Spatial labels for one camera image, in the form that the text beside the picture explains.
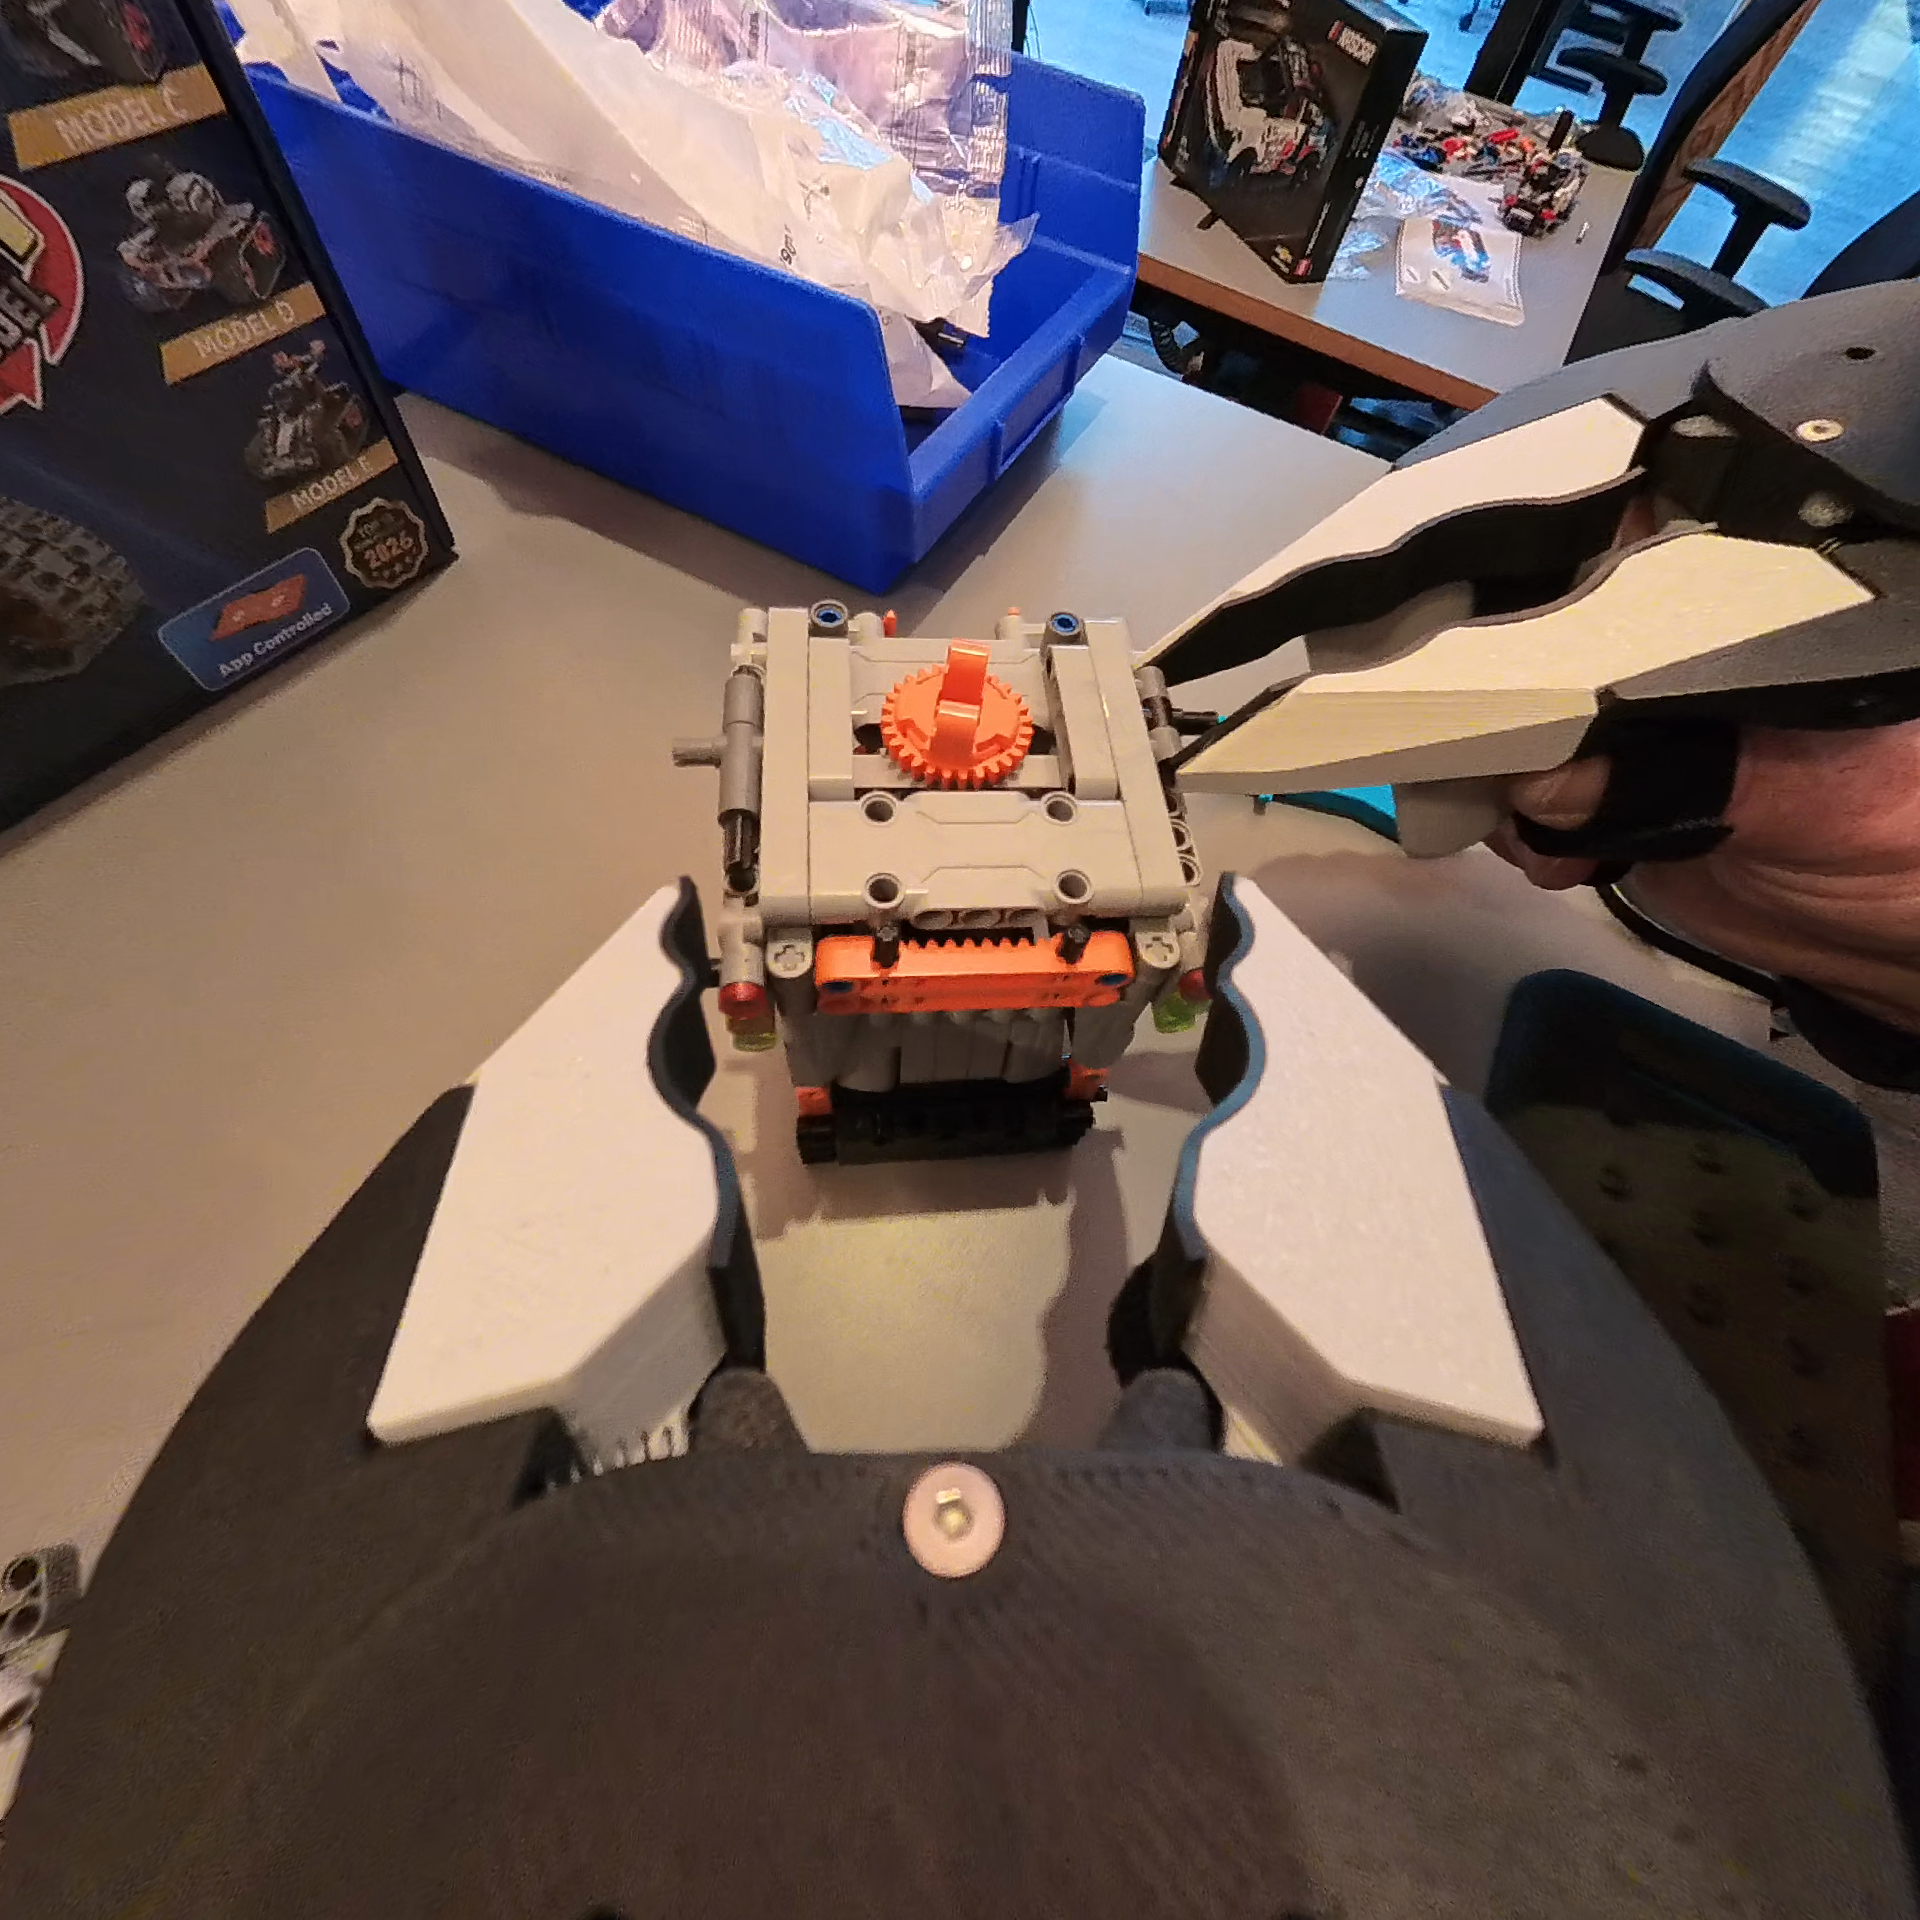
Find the dark blue robot kit box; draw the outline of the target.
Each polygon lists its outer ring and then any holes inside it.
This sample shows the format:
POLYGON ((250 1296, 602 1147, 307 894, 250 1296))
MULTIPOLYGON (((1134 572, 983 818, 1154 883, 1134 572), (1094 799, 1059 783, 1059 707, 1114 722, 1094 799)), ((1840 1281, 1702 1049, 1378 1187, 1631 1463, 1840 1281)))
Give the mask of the dark blue robot kit box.
POLYGON ((2 4, 2 828, 454 561, 211 4, 2 4))

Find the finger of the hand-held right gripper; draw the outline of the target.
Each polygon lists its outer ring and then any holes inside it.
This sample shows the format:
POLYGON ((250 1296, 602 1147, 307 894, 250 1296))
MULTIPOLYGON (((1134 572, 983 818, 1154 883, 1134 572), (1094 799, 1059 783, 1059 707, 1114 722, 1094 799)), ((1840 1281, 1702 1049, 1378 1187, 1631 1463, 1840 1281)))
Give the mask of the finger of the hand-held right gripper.
POLYGON ((1309 675, 1204 742, 1189 790, 1288 794, 1550 768, 1611 688, 1648 695, 1699 660, 1744 660, 1772 633, 1871 606, 1811 546, 1667 536, 1560 601, 1436 632, 1394 660, 1309 675))
MULTIPOLYGON (((1287 640, 1399 618, 1429 592, 1511 585, 1600 556, 1640 476, 1646 423, 1587 400, 1463 451, 1392 471, 1167 636, 1147 660, 1170 686, 1252 665, 1287 640)), ((1439 628, 1410 654, 1324 665, 1293 688, 1316 714, 1594 714, 1542 664, 1498 665, 1504 632, 1439 628)))

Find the black office chair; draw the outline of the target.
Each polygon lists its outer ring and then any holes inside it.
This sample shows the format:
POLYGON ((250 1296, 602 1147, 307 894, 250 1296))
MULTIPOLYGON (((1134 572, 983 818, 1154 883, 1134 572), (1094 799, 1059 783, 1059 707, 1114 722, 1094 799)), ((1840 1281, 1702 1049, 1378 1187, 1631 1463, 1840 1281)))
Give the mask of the black office chair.
POLYGON ((1917 275, 1917 4, 1754 2, 1678 84, 1568 362, 1917 275))
POLYGON ((1575 139, 1587 160, 1635 174, 1646 151, 1624 126, 1638 99, 1667 95, 1667 75, 1646 65, 1659 33, 1678 33, 1682 15, 1667 2, 1502 2, 1476 54, 1467 91, 1511 106, 1526 81, 1600 88, 1600 118, 1575 139))

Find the crumpled clear plastic bags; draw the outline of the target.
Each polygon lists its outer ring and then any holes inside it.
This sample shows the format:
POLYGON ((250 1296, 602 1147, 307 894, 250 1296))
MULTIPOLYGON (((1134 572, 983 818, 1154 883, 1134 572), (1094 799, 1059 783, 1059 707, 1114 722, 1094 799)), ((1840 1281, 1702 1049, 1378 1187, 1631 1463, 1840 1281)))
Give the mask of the crumpled clear plastic bags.
POLYGON ((238 51, 475 159, 869 304, 896 400, 951 360, 1035 218, 1000 216, 1013 8, 238 2, 238 51))

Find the white instruction leaflet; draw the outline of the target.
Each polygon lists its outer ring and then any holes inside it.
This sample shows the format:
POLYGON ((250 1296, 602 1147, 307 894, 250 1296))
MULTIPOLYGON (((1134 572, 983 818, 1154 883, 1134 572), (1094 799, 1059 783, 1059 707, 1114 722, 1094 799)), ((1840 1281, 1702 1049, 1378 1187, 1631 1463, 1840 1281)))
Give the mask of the white instruction leaflet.
POLYGON ((1404 300, 1502 328, 1525 322, 1523 235, 1499 223, 1422 216, 1399 230, 1394 281, 1404 300))

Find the person's right hand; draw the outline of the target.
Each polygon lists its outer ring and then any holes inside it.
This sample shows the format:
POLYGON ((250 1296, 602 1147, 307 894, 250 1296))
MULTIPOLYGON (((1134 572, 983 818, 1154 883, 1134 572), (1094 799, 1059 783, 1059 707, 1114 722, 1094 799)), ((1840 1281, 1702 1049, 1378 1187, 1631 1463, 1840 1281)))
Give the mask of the person's right hand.
POLYGON ((1582 755, 1504 790, 1487 836, 1552 891, 1594 879, 1568 832, 1722 826, 1692 860, 1637 864, 1624 891, 1725 962, 1917 1026, 1917 724, 1807 731, 1722 718, 1607 724, 1622 759, 1582 755))

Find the black toy box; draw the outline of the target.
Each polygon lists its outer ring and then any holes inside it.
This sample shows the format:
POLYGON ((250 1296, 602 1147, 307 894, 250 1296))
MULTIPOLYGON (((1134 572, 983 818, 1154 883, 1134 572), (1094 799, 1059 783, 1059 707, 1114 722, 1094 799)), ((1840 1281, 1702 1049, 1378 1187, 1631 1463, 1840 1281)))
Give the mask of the black toy box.
POLYGON ((1426 40, 1381 2, 1192 2, 1159 160, 1272 272, 1324 281, 1426 40))

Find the pile of loose bricks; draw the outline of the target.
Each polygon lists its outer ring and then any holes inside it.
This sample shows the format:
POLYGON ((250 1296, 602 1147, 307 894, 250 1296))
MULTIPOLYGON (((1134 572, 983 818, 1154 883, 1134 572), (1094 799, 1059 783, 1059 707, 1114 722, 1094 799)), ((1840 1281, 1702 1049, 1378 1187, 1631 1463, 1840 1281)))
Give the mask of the pile of loose bricks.
POLYGON ((1575 112, 1525 112, 1432 78, 1416 78, 1399 112, 1392 151, 1436 177, 1494 193, 1494 212, 1520 235, 1550 235, 1589 178, 1575 112))

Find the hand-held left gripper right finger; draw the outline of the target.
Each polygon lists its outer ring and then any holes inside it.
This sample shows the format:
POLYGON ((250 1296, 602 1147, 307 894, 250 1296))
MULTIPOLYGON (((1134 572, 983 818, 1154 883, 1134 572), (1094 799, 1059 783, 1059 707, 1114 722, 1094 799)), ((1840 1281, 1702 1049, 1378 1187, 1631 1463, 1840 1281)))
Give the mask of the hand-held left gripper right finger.
POLYGON ((1220 881, 1207 968, 1212 1110, 1114 1308, 1117 1376, 1186 1360, 1287 1463, 1365 1416, 1533 1446, 1442 1074, 1250 881, 1220 881))

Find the blue plastic bin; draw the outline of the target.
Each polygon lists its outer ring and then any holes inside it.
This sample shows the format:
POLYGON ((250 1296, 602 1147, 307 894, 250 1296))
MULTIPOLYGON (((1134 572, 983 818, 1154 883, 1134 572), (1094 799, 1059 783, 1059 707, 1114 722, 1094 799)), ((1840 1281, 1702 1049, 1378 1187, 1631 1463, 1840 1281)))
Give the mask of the blue plastic bin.
POLYGON ((851 295, 402 129, 349 81, 259 88, 390 384, 852 585, 891 585, 1000 479, 1135 281, 1139 97, 1021 57, 999 212, 1035 226, 941 414, 896 400, 851 295))

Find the grey brick robot model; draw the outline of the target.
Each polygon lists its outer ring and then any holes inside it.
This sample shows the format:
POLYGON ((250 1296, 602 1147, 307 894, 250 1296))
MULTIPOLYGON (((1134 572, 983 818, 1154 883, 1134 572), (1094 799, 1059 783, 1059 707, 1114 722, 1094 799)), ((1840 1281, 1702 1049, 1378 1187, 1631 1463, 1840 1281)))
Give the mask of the grey brick robot model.
POLYGON ((740 614, 674 761, 718 774, 718 1011, 783 1052, 804 1164, 1068 1151, 1140 1020, 1202 1016, 1176 718, 1117 618, 740 614))

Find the wooden edged table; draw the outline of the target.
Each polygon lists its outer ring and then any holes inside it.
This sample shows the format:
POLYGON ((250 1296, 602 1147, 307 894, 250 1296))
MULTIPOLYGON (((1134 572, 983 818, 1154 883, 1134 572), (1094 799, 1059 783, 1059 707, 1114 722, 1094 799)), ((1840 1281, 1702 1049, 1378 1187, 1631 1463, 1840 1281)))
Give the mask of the wooden edged table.
POLYGON ((1229 230, 1202 232, 1204 204, 1154 159, 1140 174, 1135 276, 1140 287, 1410 393, 1474 409, 1568 362, 1631 183, 1631 174, 1597 170, 1566 230, 1525 242, 1517 328, 1404 300, 1392 254, 1356 279, 1293 287, 1229 230))

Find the loose grey brick pieces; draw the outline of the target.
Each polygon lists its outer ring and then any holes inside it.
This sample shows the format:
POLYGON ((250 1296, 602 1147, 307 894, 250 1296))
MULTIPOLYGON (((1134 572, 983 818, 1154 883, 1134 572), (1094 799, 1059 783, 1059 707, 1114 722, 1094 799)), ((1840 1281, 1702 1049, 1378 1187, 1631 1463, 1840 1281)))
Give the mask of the loose grey brick pieces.
POLYGON ((2 1570, 2 1811, 12 1807, 31 1723, 82 1596, 72 1544, 18 1552, 2 1570))

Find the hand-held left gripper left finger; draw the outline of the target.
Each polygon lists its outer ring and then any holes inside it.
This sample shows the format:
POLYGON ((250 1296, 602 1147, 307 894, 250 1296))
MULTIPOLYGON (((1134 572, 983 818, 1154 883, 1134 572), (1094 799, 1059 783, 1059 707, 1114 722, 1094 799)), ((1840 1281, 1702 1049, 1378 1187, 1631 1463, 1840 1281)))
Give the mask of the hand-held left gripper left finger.
POLYGON ((682 1454, 724 1364, 764 1364, 752 1231, 714 1076, 687 881, 648 896, 470 1082, 368 1426, 414 1442, 556 1411, 595 1473, 682 1454))

